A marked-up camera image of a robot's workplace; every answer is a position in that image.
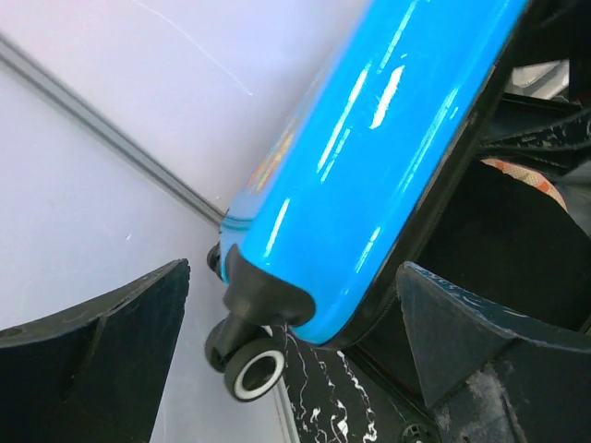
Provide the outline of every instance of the black fabric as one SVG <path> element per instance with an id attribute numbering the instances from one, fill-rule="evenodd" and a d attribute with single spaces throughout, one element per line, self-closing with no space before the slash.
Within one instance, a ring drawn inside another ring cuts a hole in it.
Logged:
<path id="1" fill-rule="evenodd" d="M 591 314 L 591 240 L 554 199 L 481 162 L 466 171 L 417 262 L 550 325 L 578 330 Z M 398 304 L 360 348 L 419 390 L 401 324 Z"/>

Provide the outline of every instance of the blue suitcase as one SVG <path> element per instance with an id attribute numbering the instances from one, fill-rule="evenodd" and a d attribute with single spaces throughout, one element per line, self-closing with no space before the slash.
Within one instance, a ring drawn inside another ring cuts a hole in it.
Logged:
<path id="1" fill-rule="evenodd" d="M 395 300 L 511 72 L 528 0 L 374 0 L 235 197 L 210 266 L 230 313 L 205 343 L 254 401 L 284 358 L 262 326 L 344 349 Z"/>

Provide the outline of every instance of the white wall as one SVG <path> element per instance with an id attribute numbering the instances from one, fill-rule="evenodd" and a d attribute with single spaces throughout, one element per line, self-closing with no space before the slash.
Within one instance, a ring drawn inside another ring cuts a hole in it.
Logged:
<path id="1" fill-rule="evenodd" d="M 367 0 L 0 0 L 0 32 L 220 209 Z"/>
<path id="2" fill-rule="evenodd" d="M 186 257 L 187 312 L 152 441 L 282 443 L 273 397 L 232 401 L 203 358 L 224 315 L 214 228 L 0 65 L 0 329 Z"/>

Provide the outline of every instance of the black and white patterned floor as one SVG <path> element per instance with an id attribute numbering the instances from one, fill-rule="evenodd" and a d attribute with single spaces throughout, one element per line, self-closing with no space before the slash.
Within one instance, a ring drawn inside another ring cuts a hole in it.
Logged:
<path id="1" fill-rule="evenodd" d="M 285 331 L 280 338 L 287 364 L 283 379 L 301 443 L 420 441 L 403 437 L 416 424 L 416 414 L 343 353 L 313 349 Z"/>

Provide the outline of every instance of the suitcase wheel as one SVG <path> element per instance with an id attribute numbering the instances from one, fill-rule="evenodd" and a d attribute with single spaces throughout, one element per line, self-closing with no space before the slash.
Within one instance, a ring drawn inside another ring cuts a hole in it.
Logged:
<path id="1" fill-rule="evenodd" d="M 207 266 L 221 279 L 222 270 L 220 260 L 220 244 L 218 243 L 207 253 Z"/>
<path id="2" fill-rule="evenodd" d="M 225 361 L 220 356 L 220 353 L 218 353 L 218 350 L 215 349 L 215 341 L 222 329 L 222 325 L 223 321 L 215 325 L 205 341 L 205 358 L 213 370 L 219 373 L 223 373 L 225 370 Z"/>
<path id="3" fill-rule="evenodd" d="M 223 381 L 236 400 L 254 401 L 269 392 L 285 368 L 283 352 L 271 337 L 256 339 L 229 359 Z"/>

